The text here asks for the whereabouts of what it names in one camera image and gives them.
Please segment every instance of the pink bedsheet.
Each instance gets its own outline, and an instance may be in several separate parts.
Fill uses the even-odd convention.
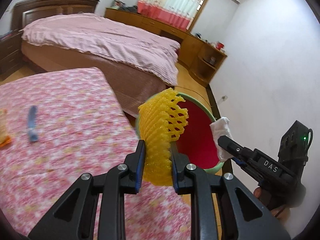
[[[177,85],[175,63],[179,43],[96,14],[39,19],[24,28],[22,38],[36,46],[52,45],[89,52],[151,72],[167,84]]]
[[[36,143],[28,141],[26,127],[32,105],[38,108]],[[97,68],[38,74],[2,85],[0,108],[8,109],[13,140],[0,148],[0,208],[24,235],[82,173],[107,172],[138,142]],[[125,223],[128,240],[189,239],[190,207],[172,187],[143,182],[139,194],[125,196]]]

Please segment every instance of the shelf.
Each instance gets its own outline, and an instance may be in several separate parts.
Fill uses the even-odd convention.
[[[214,70],[217,70],[213,65],[211,65],[210,63],[206,62],[202,57],[198,56],[199,60],[201,60],[202,62],[206,63],[209,67],[213,68]]]
[[[190,77],[192,77],[196,82],[198,82],[203,87],[206,87],[209,84],[208,81],[205,81],[204,79],[202,79],[201,77],[199,77],[198,75],[193,73],[191,70],[188,70],[188,73],[189,73]]]
[[[216,52],[218,52],[219,54],[221,54],[224,57],[227,57],[227,55],[225,53],[223,53],[221,50],[217,49],[216,47],[212,46],[211,44],[204,42],[206,45],[208,45],[210,48],[214,49]]]

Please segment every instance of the white tissue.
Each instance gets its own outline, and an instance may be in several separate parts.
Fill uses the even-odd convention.
[[[218,145],[218,139],[222,135],[226,135],[233,140],[228,124],[229,119],[226,117],[222,117],[219,120],[210,124],[213,140],[217,147],[218,158],[221,162],[225,162],[227,159],[233,157],[230,153],[228,153]]]

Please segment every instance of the human hand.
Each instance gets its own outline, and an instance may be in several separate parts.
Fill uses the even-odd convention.
[[[259,198],[261,196],[262,193],[262,189],[260,187],[256,188],[253,192],[253,195],[256,198]],[[288,218],[290,217],[290,209],[289,208],[285,208],[284,205],[275,208],[273,210],[271,210],[271,214],[273,216],[276,216],[276,218],[282,223],[284,224]]]

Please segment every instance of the yellow foam net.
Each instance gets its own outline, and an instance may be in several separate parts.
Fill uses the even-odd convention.
[[[139,132],[146,142],[143,179],[156,186],[172,186],[170,142],[177,141],[188,124],[188,110],[177,104],[183,97],[169,88],[139,106]]]

